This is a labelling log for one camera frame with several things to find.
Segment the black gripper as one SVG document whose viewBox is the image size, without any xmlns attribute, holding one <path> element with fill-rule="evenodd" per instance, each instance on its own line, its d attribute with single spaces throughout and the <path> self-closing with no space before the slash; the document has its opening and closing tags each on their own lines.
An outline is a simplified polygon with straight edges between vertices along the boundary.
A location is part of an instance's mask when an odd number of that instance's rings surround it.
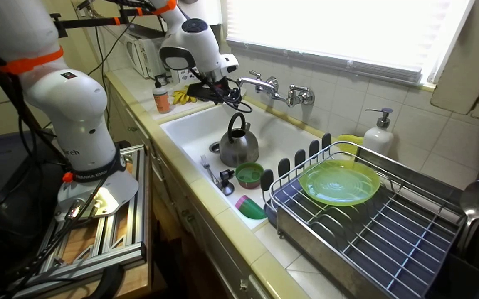
<svg viewBox="0 0 479 299">
<path fill-rule="evenodd" d="M 188 86 L 186 94 L 195 96 L 201 101 L 213 101 L 216 104 L 226 102 L 230 107 L 240 112 L 253 110 L 248 102 L 243 102 L 245 92 L 240 87 L 231 89 L 226 77 L 213 84 L 193 82 Z"/>
</svg>

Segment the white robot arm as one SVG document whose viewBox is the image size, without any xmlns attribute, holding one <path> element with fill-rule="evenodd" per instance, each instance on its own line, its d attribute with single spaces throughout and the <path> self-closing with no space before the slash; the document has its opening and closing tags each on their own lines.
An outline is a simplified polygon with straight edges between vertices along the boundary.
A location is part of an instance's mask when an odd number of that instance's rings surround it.
<svg viewBox="0 0 479 299">
<path fill-rule="evenodd" d="M 136 7 L 166 21 L 160 44 L 166 67 L 190 69 L 220 97 L 230 94 L 226 76 L 238 59 L 218 47 L 205 19 L 186 16 L 176 0 L 138 0 Z M 0 0 L 0 57 L 0 71 L 17 77 L 23 97 L 50 117 L 73 172 L 73 179 L 60 185 L 58 213 L 116 212 L 136 194 L 138 182 L 125 170 L 106 127 L 106 91 L 67 64 L 58 27 L 42 0 Z"/>
</svg>

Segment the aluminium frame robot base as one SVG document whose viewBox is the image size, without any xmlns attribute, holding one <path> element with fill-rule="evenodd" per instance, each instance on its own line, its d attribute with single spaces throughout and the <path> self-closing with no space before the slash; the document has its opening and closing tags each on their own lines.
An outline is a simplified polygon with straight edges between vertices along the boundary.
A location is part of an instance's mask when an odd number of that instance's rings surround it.
<svg viewBox="0 0 479 299">
<path fill-rule="evenodd" d="M 8 299 L 115 297 L 150 255 L 148 155 L 120 149 L 125 169 L 103 182 L 65 182 L 67 205 L 50 222 L 37 257 L 10 283 Z"/>
</svg>

